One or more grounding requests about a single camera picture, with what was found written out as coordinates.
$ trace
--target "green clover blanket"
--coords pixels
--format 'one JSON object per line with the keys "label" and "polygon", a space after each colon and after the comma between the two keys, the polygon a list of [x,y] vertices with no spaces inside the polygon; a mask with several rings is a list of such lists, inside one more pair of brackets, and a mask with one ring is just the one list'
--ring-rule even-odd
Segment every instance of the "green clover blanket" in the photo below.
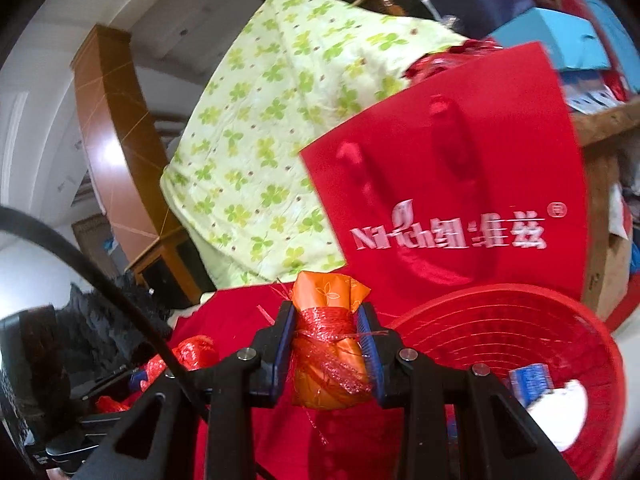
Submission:
{"label": "green clover blanket", "polygon": [[300,149],[465,40],[338,0],[266,0],[207,85],[161,186],[217,288],[344,264]]}

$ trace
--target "ceiling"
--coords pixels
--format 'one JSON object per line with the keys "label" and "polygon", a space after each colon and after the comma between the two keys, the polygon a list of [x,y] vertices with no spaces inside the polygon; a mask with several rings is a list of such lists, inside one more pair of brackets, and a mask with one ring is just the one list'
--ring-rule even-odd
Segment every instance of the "ceiling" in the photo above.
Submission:
{"label": "ceiling", "polygon": [[260,0],[47,0],[0,70],[0,202],[70,223],[86,173],[69,64],[95,23],[129,30],[152,112],[190,115]]}

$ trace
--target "red plastic basket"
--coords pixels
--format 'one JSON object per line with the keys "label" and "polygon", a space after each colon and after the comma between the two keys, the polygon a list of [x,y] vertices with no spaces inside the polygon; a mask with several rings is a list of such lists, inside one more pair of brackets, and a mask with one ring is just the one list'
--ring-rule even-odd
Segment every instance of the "red plastic basket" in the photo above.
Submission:
{"label": "red plastic basket", "polygon": [[498,377],[546,363],[556,387],[578,379],[587,419],[562,455],[583,480],[608,480],[625,407],[622,358],[609,331],[586,307],[532,285],[468,288],[425,303],[389,325],[404,344],[442,365],[486,363]]}

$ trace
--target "white wall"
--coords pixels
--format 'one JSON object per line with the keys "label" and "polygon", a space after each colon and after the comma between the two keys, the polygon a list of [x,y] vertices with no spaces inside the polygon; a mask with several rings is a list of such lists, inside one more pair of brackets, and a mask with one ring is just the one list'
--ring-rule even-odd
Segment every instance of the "white wall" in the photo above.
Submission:
{"label": "white wall", "polygon": [[[71,225],[56,228],[74,245]],[[45,250],[21,240],[0,250],[0,319],[19,310],[53,304],[65,306],[71,282],[82,290],[91,286]]]}
{"label": "white wall", "polygon": [[198,103],[204,85],[197,85],[151,68],[136,66],[138,83],[152,112],[189,117]]}
{"label": "white wall", "polygon": [[[80,138],[69,64],[95,23],[129,30],[157,1],[47,0],[40,7],[0,70],[2,203],[62,224],[75,194],[72,181],[77,184],[86,169],[82,156],[56,156],[76,142],[69,129]],[[62,200],[55,203],[58,195]]]}

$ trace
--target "wooden shelf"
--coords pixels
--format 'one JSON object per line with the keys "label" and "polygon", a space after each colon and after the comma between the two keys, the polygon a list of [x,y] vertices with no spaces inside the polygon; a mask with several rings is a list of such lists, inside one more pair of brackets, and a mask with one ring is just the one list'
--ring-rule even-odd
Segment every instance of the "wooden shelf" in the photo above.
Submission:
{"label": "wooden shelf", "polygon": [[575,114],[572,121],[582,148],[588,190],[590,244],[581,300],[601,319],[613,316],[617,320],[621,315],[616,313],[620,305],[627,312],[630,303],[640,303],[640,288],[630,287],[627,295],[634,297],[624,298],[619,304],[620,298],[612,292],[621,278],[610,275],[614,267],[611,259],[616,251],[612,251],[615,240],[609,236],[609,189],[620,179],[616,150],[626,136],[640,132],[640,98],[593,115]]}

